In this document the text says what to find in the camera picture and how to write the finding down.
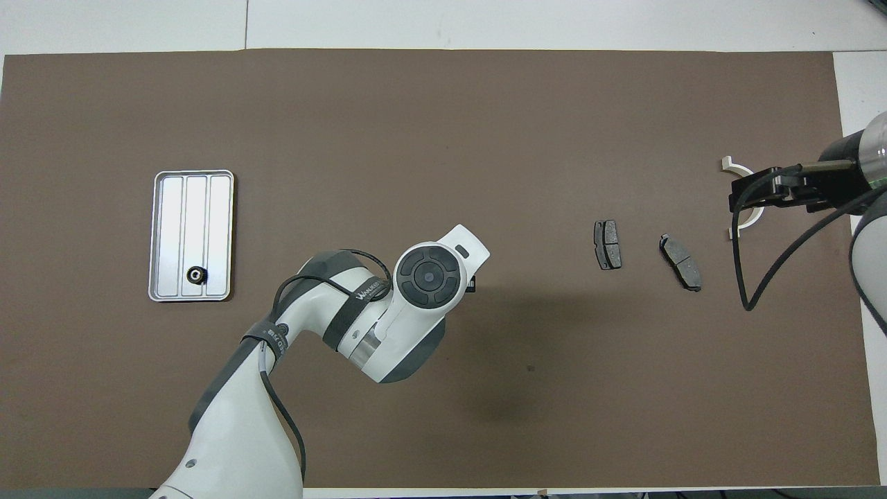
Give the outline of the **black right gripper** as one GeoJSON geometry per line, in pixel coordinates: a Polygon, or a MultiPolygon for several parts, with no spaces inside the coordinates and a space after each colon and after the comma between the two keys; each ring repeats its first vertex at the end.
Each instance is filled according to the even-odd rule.
{"type": "MultiPolygon", "coordinates": [[[[853,161],[843,170],[808,170],[793,177],[789,187],[788,207],[805,206],[809,213],[838,209],[872,189],[859,170],[861,135],[850,135],[830,144],[819,161],[853,161]]],[[[730,184],[729,212],[737,213],[753,207],[768,207],[788,198],[788,189],[780,183],[784,168],[766,168],[760,173],[734,180],[730,184]]]]}

